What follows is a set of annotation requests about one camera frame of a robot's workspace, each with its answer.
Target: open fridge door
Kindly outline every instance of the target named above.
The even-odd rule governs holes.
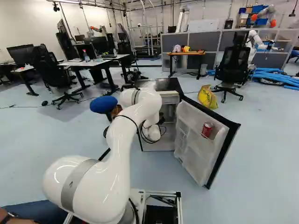
[[[186,96],[181,99],[176,111],[174,155],[198,185],[210,189],[241,124]],[[207,122],[213,125],[208,137],[202,132]]]

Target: bottle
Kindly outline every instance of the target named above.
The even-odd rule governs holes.
[[[90,58],[89,58],[89,56],[87,55],[85,49],[83,49],[83,57],[84,57],[84,60],[85,60],[86,62],[90,61]]]

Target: plastic bag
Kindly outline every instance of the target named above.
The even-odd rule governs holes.
[[[209,109],[217,109],[217,96],[210,90],[211,85],[203,85],[198,92],[198,101]]]

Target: trash bin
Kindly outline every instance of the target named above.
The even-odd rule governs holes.
[[[207,64],[202,64],[200,67],[200,75],[204,76],[206,74]]]

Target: red can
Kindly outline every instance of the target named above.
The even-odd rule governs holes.
[[[204,125],[202,126],[202,131],[201,134],[203,137],[210,137],[212,130],[213,130],[214,125],[211,122],[205,122]]]

